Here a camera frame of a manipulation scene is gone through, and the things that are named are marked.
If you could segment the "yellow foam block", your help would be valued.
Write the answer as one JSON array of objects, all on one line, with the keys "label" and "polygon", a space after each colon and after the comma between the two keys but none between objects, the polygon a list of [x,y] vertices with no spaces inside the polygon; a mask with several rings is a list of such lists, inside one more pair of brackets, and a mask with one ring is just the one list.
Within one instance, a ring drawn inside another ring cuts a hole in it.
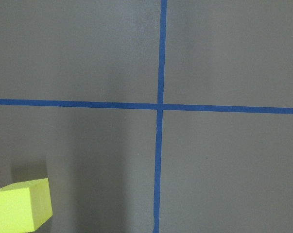
[{"label": "yellow foam block", "polygon": [[0,188],[0,233],[34,232],[52,215],[47,178]]}]

